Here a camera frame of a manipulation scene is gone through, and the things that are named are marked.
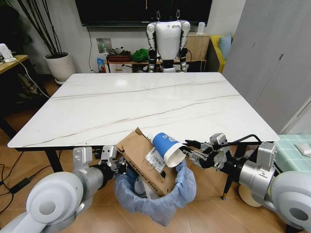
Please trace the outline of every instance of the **plastic trash bag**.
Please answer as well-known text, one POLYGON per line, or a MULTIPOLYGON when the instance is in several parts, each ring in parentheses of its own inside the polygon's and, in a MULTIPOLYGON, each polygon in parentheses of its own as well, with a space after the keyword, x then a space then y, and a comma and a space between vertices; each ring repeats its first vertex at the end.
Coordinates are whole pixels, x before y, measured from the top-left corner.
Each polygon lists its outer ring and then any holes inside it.
POLYGON ((176 166, 177 177, 173 190, 158 199, 140 198, 134 193, 134 181, 138 174, 128 167, 125 175, 115 180, 115 194, 120 205, 129 212, 136 211, 149 215, 153 221, 168 226, 177 208, 183 208, 193 201, 196 194, 196 183, 193 172, 183 160, 176 166))

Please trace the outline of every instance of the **white marble table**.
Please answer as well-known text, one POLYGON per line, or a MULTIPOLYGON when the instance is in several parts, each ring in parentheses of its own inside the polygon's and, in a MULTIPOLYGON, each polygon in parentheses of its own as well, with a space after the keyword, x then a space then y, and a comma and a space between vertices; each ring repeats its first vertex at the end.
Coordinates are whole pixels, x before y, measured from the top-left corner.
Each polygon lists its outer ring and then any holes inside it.
POLYGON ((181 142, 207 141, 214 133, 228 141, 251 133, 279 140, 220 73, 73 74, 8 147, 110 145, 136 127, 181 142))

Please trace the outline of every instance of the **cardboard box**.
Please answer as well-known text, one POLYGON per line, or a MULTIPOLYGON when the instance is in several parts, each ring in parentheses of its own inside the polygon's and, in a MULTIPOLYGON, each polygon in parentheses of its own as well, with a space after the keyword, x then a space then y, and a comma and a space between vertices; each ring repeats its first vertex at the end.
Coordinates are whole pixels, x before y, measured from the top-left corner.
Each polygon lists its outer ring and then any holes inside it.
POLYGON ((175 168, 164 166, 163 177, 151 164, 145 156, 153 149, 153 145, 137 128, 126 138, 117 144, 117 148, 126 161, 142 176, 142 178, 156 191, 159 196, 164 196, 171 192, 175 186, 177 172, 175 168))

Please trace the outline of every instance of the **paper cup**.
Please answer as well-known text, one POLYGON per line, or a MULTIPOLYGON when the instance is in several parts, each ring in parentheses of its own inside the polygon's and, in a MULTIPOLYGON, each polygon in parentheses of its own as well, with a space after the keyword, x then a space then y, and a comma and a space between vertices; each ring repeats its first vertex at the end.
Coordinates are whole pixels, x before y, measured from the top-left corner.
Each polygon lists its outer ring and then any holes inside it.
POLYGON ((186 157, 186 155, 179 149, 185 145, 165 133, 158 133, 155 136, 152 136, 151 143, 164 159, 168 167, 177 166, 186 157))

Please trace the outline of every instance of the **black screen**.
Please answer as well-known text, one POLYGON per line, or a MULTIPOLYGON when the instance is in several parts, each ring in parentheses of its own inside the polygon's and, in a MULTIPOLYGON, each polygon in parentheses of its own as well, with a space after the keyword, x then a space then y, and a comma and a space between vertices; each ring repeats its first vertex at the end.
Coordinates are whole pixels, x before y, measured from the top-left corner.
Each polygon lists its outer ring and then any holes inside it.
POLYGON ((144 26, 156 21, 179 19, 197 26, 207 23, 212 0, 75 0, 83 26, 144 26))

